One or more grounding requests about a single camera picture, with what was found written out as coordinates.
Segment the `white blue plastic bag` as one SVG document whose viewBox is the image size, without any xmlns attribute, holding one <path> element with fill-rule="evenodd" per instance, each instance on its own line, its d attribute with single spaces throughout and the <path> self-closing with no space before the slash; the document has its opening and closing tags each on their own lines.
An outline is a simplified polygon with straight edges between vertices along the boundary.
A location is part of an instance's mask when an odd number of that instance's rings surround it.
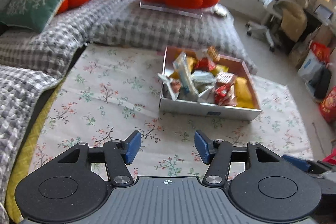
<svg viewBox="0 0 336 224">
<path fill-rule="evenodd" d="M 322 63 L 320 63 L 314 52 L 310 50 L 305 61 L 298 70 L 298 76 L 305 82 L 309 82 L 321 68 Z"/>
</svg>

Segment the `red snack packet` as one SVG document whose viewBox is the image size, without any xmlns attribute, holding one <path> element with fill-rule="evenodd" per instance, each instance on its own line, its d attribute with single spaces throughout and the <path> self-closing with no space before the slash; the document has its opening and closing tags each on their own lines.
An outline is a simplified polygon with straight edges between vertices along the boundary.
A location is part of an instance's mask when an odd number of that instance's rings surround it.
<svg viewBox="0 0 336 224">
<path fill-rule="evenodd" d="M 236 106 L 234 85 L 223 85 L 215 90 L 215 103 L 219 106 Z"/>
</svg>

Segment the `silver printed snack packet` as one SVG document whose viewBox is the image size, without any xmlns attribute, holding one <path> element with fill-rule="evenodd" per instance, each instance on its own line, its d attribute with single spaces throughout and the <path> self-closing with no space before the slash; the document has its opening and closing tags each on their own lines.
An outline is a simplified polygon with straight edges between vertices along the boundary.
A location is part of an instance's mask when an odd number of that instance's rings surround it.
<svg viewBox="0 0 336 224">
<path fill-rule="evenodd" d="M 198 92 L 203 92 L 209 87 L 214 87 L 216 78 L 211 72 L 194 71 L 191 80 Z"/>
</svg>

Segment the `yellow snack packet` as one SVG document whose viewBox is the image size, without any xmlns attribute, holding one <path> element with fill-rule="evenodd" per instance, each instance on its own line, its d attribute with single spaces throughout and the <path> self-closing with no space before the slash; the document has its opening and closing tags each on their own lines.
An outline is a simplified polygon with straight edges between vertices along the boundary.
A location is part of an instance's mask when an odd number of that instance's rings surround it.
<svg viewBox="0 0 336 224">
<path fill-rule="evenodd" d="M 235 84 L 236 107 L 254 109 L 255 104 L 250 91 L 250 84 L 244 77 L 237 77 Z"/>
</svg>

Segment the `beige blanket on chair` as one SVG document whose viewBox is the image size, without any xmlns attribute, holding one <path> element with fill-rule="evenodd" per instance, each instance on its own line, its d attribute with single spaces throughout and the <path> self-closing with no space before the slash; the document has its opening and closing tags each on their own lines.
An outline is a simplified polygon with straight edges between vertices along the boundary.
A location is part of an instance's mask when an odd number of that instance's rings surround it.
<svg viewBox="0 0 336 224">
<path fill-rule="evenodd" d="M 282 2 L 281 29 L 293 42 L 297 42 L 307 26 L 307 17 L 304 10 L 308 7 L 308 0 L 292 0 Z"/>
</svg>

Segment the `wooden desk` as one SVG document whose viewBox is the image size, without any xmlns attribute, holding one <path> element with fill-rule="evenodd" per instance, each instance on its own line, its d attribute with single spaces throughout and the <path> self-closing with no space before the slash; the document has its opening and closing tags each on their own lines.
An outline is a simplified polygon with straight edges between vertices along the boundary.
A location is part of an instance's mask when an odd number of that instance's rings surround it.
<svg viewBox="0 0 336 224">
<path fill-rule="evenodd" d="M 335 32 L 335 0 L 308 0 L 305 11 Z"/>
</svg>

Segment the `floral white cloth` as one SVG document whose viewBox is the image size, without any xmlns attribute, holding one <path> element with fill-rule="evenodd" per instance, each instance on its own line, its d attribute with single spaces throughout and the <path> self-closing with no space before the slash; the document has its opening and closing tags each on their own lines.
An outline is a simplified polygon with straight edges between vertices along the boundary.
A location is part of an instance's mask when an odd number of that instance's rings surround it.
<svg viewBox="0 0 336 224">
<path fill-rule="evenodd" d="M 133 177 L 203 177 L 207 167 L 194 132 L 244 146 L 256 141 L 279 155 L 313 154 L 297 106 L 287 87 L 261 77 L 253 85 L 261 114 L 251 122 L 159 111 L 163 55 L 90 45 L 72 68 L 51 106 L 37 140 L 33 171 L 77 143 L 101 147 L 137 130 L 141 148 L 129 166 Z"/>
</svg>

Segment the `red shopping bag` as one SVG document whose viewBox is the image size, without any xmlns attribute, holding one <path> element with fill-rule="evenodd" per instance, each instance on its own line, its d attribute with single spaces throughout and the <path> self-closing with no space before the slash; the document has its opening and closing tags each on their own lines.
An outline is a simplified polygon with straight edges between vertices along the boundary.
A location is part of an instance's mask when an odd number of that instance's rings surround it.
<svg viewBox="0 0 336 224">
<path fill-rule="evenodd" d="M 319 104 L 319 112 L 327 123 L 335 122 L 336 118 L 336 86 Z"/>
</svg>

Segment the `white blue snack packet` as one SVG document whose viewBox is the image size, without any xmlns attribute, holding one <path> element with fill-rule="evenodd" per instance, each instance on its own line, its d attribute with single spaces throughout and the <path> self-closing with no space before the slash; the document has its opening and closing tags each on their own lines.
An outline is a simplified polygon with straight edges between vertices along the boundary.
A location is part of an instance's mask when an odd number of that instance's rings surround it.
<svg viewBox="0 0 336 224">
<path fill-rule="evenodd" d="M 197 61 L 193 57 L 187 56 L 185 52 L 181 52 L 173 61 L 174 70 L 178 73 L 182 87 L 190 98 L 197 98 L 199 94 L 191 79 L 191 73 L 196 63 Z"/>
</svg>

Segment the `red gift bag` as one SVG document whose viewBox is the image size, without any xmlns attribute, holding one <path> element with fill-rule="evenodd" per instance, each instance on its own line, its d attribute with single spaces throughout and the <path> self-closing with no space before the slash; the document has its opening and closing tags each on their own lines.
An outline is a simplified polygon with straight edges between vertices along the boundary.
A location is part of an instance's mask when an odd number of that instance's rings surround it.
<svg viewBox="0 0 336 224">
<path fill-rule="evenodd" d="M 312 42 L 310 44 L 310 50 L 314 53 L 320 63 L 327 64 L 330 61 L 331 49 L 324 44 L 318 42 Z"/>
</svg>

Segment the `grey checkered quilt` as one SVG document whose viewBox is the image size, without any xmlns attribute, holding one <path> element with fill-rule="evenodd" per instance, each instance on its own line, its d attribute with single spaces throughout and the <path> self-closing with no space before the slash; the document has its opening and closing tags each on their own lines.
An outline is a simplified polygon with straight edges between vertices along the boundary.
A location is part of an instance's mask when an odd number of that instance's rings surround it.
<svg viewBox="0 0 336 224">
<path fill-rule="evenodd" d="M 173 46 L 199 50 L 210 46 L 245 62 L 248 56 L 231 14 L 211 9 L 202 19 L 143 10 L 139 0 L 91 0 L 56 16 L 41 33 L 11 29 L 1 35 L 1 201 L 7 198 L 15 165 L 42 94 L 60 84 L 79 50 L 88 43 L 162 53 Z"/>
</svg>

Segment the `pink cardboard box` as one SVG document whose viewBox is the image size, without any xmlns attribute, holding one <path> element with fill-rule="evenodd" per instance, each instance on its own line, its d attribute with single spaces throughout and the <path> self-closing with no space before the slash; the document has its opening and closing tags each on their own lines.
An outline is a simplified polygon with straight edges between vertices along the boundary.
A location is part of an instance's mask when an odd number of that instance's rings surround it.
<svg viewBox="0 0 336 224">
<path fill-rule="evenodd" d="M 252 96 L 252 108 L 219 106 L 215 104 L 214 93 L 207 93 L 206 98 L 201 102 L 185 101 L 180 99 L 173 101 L 168 97 L 169 94 L 165 91 L 165 87 L 162 86 L 159 100 L 159 111 L 176 114 L 198 115 L 203 117 L 237 119 L 242 121 L 254 120 L 259 114 L 261 114 L 261 106 L 245 62 L 233 57 L 220 55 L 219 64 L 227 66 L 230 73 L 246 79 L 247 88 Z"/>
</svg>

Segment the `black bag on floor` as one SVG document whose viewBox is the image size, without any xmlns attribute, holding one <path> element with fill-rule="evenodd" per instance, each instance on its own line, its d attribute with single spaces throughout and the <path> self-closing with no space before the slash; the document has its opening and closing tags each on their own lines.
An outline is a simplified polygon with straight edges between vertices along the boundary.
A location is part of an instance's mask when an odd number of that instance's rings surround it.
<svg viewBox="0 0 336 224">
<path fill-rule="evenodd" d="M 318 100 L 325 98 L 331 80 L 331 71 L 323 67 L 319 74 L 319 79 L 315 85 L 314 97 Z"/>
</svg>

